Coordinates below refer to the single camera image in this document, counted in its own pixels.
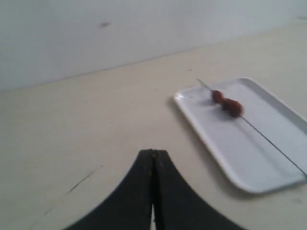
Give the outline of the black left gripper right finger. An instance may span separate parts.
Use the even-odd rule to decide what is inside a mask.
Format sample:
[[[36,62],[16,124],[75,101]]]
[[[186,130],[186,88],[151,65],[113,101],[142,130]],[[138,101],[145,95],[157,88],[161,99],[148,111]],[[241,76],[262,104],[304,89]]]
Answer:
[[[242,230],[206,203],[165,150],[153,151],[153,208],[157,230]]]

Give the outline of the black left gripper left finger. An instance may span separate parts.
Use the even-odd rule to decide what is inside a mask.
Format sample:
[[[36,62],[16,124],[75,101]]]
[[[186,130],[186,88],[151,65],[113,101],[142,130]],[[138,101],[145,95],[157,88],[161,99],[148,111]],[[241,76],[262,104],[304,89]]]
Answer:
[[[149,230],[153,149],[141,150],[116,189],[68,230]]]

